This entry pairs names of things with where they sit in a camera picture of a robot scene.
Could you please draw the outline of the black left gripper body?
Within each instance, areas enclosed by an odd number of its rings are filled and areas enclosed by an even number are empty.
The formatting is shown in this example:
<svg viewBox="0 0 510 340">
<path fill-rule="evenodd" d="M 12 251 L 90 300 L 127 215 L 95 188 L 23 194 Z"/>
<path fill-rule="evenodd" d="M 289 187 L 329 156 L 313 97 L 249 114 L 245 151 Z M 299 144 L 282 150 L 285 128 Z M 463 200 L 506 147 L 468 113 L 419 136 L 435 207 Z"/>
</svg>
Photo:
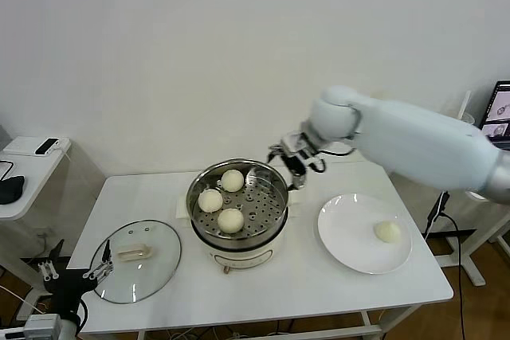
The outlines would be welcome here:
<svg viewBox="0 0 510 340">
<path fill-rule="evenodd" d="M 97 278 L 87 272 L 86 269 L 65 269 L 58 272 L 58 276 L 43 276 L 45 289 L 51 294 L 49 313 L 77 315 L 82 296 L 98 286 Z"/>
</svg>

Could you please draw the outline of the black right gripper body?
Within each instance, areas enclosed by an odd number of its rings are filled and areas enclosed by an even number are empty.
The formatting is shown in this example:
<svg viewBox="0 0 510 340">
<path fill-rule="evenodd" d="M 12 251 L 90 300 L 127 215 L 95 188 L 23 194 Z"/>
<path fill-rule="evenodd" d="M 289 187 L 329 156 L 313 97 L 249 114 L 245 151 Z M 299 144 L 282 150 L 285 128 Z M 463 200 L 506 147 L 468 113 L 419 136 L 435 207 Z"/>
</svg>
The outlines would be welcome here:
<svg viewBox="0 0 510 340">
<path fill-rule="evenodd" d="M 304 132 L 290 132 L 281 138 L 280 144 L 287 157 L 299 159 L 315 173 L 325 172 L 325 161 L 320 157 L 320 151 Z"/>
</svg>

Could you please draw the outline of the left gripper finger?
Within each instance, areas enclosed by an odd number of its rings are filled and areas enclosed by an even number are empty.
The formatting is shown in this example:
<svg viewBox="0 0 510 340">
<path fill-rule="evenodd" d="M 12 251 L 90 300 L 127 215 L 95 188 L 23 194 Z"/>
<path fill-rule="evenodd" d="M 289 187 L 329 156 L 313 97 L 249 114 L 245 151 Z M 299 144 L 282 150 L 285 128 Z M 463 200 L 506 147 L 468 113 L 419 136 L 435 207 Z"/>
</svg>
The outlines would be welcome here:
<svg viewBox="0 0 510 340">
<path fill-rule="evenodd" d="M 113 271 L 110 240 L 104 242 L 104 250 L 100 262 L 82 275 L 83 279 L 104 280 Z"/>
<path fill-rule="evenodd" d="M 37 264 L 44 281 L 52 281 L 59 278 L 60 275 L 55 268 L 55 263 L 58 261 L 64 242 L 65 240 L 61 239 L 49 252 L 45 260 Z"/>
</svg>

